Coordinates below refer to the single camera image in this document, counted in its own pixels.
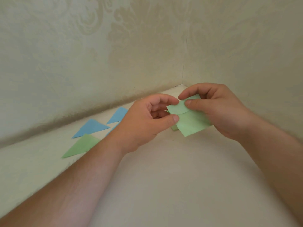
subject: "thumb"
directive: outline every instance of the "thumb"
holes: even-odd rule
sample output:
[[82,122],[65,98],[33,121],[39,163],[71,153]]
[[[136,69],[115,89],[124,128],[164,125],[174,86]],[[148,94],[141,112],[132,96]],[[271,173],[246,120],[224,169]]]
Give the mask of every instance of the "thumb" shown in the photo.
[[179,116],[177,115],[168,115],[160,119],[154,119],[154,123],[156,126],[156,132],[160,133],[171,126],[175,125],[179,121]]
[[185,106],[190,110],[205,112],[209,107],[210,99],[189,99],[185,101]]

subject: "patterned wallpaper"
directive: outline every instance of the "patterned wallpaper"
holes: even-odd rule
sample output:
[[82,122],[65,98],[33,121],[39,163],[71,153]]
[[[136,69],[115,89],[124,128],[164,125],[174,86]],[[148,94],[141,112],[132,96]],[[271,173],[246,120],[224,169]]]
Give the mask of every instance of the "patterned wallpaper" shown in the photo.
[[303,138],[303,0],[191,0],[184,84],[222,83]]
[[182,83],[184,0],[1,0],[0,139]]
[[181,84],[303,127],[303,0],[1,0],[0,139]]

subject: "blue paper triangle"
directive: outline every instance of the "blue paper triangle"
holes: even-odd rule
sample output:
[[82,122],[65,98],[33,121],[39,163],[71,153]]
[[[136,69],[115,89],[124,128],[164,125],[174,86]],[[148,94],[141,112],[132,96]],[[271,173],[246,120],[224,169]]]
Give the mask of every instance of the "blue paper triangle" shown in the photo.
[[119,107],[118,110],[116,110],[114,115],[111,117],[111,119],[106,124],[110,124],[113,122],[120,122],[126,113],[127,113],[127,109],[125,109],[124,107]]
[[109,126],[106,126],[102,123],[99,123],[98,121],[94,119],[90,119],[89,121],[84,124],[77,133],[72,137],[72,139],[83,136],[84,134],[92,134],[98,131],[102,131],[105,129],[110,128]]
[[[119,122],[119,123],[120,123],[120,122]],[[117,123],[117,124],[113,127],[113,129],[115,129],[115,127],[118,126],[119,123]],[[109,133],[111,133],[113,129],[111,129],[111,130],[106,134],[106,136],[107,136]],[[106,137],[106,136],[105,136],[105,137]]]

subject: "forearm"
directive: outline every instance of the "forearm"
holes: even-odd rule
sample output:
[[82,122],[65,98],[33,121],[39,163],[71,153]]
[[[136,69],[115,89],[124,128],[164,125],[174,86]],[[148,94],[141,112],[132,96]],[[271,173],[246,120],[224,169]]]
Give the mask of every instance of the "forearm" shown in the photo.
[[0,220],[0,226],[86,226],[121,159],[104,139]]
[[238,141],[303,224],[303,145],[261,118]]

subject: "green paper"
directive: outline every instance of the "green paper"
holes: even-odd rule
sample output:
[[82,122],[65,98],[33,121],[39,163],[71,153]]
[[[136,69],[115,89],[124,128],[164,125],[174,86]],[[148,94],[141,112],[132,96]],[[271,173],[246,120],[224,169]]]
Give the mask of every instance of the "green paper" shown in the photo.
[[188,99],[201,99],[201,97],[197,94],[191,97],[188,97],[187,99],[180,100],[177,105],[169,105],[167,106],[167,109],[169,110],[170,114],[180,115],[185,112],[188,112],[189,109],[185,106],[185,101]]
[[84,134],[63,156],[62,158],[70,157],[73,155],[85,153],[93,148],[99,139],[93,137],[92,135]]
[[189,110],[179,115],[177,127],[186,137],[211,126],[211,122],[201,111]]
[[176,130],[178,130],[179,128],[178,128],[177,125],[175,124],[174,126],[171,127],[171,129],[172,129],[173,131],[176,131]]

